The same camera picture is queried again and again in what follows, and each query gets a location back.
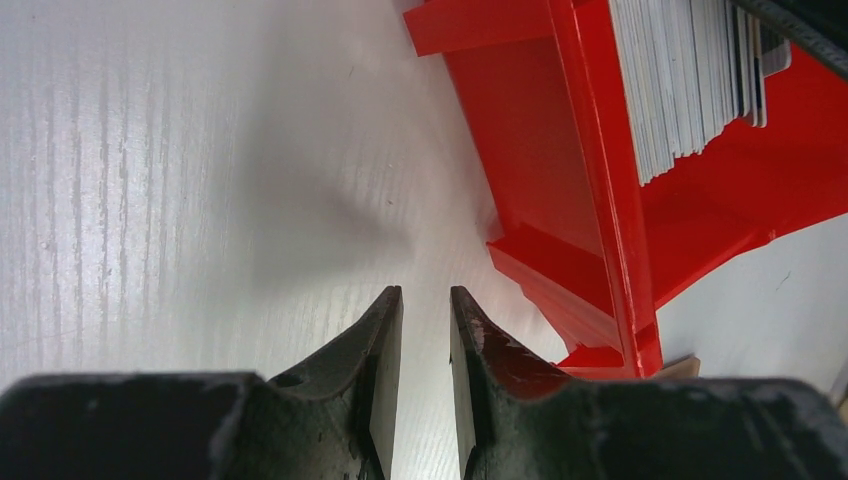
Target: red frame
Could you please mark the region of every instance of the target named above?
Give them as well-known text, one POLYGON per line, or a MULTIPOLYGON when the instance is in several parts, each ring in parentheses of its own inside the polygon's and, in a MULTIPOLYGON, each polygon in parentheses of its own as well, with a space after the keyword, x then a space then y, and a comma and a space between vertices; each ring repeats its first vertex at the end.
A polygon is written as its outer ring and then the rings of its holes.
POLYGON ((606 0, 431 0, 405 14, 444 54, 504 229, 489 245, 587 378, 662 367, 656 309, 735 255, 848 212, 848 88, 798 49, 769 126, 730 125, 640 187, 606 0))

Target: red plastic container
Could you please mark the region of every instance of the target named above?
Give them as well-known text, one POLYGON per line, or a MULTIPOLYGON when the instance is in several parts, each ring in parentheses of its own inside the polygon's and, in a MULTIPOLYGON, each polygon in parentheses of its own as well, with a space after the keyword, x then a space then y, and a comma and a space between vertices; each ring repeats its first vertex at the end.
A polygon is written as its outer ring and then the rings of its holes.
POLYGON ((562 336, 573 375, 656 373, 657 308, 848 212, 848 85, 798 49, 767 80, 767 128, 731 124, 640 187, 606 0, 432 0, 405 18, 462 102, 504 229, 492 260, 562 336))

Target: red panel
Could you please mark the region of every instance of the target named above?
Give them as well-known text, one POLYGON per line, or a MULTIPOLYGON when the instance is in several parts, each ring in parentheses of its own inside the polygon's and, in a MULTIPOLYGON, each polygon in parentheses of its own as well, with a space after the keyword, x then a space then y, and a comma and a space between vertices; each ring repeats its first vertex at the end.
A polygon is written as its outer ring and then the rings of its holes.
POLYGON ((560 367, 650 376, 658 306, 848 211, 848 88, 796 50, 768 81, 768 128, 731 125, 640 188, 606 0, 546 2, 434 0, 406 19, 419 52, 448 52, 504 226, 492 259, 566 342, 560 367))

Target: white backdrop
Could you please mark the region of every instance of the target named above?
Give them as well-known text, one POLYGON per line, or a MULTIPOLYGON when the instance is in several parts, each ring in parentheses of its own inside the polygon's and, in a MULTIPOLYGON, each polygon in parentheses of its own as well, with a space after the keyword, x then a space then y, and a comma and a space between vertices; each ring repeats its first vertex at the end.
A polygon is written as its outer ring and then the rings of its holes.
MULTIPOLYGON (((56 370, 268 376, 404 287, 393 472, 457 478, 448 288, 546 358, 416 0, 0 3, 0 387, 56 370)), ((848 220, 734 260, 660 312, 667 359, 827 391, 848 220)))

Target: red shelf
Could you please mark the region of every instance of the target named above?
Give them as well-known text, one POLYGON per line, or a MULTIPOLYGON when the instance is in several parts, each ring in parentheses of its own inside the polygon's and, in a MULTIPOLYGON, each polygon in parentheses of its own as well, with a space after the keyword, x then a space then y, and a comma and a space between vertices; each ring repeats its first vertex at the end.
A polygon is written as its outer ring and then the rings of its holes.
POLYGON ((569 373, 654 374, 656 308, 848 211, 848 88, 797 49, 768 79, 766 129, 735 123, 640 188, 606 0, 432 0, 405 18, 462 102, 504 229, 493 262, 562 336, 569 373))

